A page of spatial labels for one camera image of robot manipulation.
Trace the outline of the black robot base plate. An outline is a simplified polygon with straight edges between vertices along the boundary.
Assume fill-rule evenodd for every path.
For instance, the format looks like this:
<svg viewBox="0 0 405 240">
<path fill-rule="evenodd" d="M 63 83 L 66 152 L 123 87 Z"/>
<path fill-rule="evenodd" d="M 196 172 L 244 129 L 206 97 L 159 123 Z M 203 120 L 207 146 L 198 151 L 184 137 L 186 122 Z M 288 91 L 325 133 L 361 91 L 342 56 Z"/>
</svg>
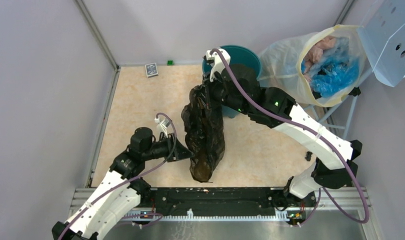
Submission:
<svg viewBox="0 0 405 240">
<path fill-rule="evenodd" d="M 274 187 L 158 187 L 139 204 L 164 216 L 185 216 L 192 210 L 196 217 L 274 216 L 298 206 Z"/>
</svg>

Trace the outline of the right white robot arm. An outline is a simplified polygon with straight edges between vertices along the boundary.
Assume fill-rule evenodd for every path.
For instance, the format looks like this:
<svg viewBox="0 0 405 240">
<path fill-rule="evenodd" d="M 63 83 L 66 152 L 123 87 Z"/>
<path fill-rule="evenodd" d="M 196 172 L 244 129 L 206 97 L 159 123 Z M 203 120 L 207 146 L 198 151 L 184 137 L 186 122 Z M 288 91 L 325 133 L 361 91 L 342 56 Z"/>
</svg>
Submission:
<svg viewBox="0 0 405 240">
<path fill-rule="evenodd" d="M 316 155 L 315 163 L 292 176 L 283 189 L 284 201 L 297 206 L 319 188 L 340 189 L 354 183 L 354 159 L 362 150 L 358 140 L 347 141 L 311 118 L 285 91 L 263 87 L 253 69 L 243 64 L 213 67 L 203 74 L 205 106 L 230 107 L 250 120 L 284 133 Z"/>
</svg>

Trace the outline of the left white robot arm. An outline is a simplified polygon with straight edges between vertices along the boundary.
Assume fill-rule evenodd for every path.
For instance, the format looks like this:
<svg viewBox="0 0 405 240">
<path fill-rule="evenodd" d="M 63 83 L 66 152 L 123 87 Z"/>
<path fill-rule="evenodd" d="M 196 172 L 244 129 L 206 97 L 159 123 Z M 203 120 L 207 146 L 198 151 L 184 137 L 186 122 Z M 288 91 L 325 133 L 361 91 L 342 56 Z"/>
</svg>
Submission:
<svg viewBox="0 0 405 240">
<path fill-rule="evenodd" d="M 52 227 L 55 240 L 102 240 L 134 207 L 151 200 L 150 185 L 142 179 L 147 161 L 190 159 L 194 153 L 174 133 L 155 140 L 148 127 L 135 130 L 126 149 L 116 156 L 99 186 L 68 220 Z"/>
</svg>

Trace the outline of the black trash bag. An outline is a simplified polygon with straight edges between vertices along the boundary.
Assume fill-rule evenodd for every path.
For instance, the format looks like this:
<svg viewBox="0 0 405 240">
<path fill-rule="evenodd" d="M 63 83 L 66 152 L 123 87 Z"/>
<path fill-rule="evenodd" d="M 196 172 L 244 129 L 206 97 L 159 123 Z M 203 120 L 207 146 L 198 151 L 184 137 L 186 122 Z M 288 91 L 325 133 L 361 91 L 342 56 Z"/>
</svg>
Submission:
<svg viewBox="0 0 405 240">
<path fill-rule="evenodd" d="M 189 103 L 181 112 L 185 143 L 193 152 L 189 171 L 200 183 L 210 180 L 226 149 L 223 110 L 209 99 L 206 87 L 196 85 L 189 92 Z"/>
</svg>

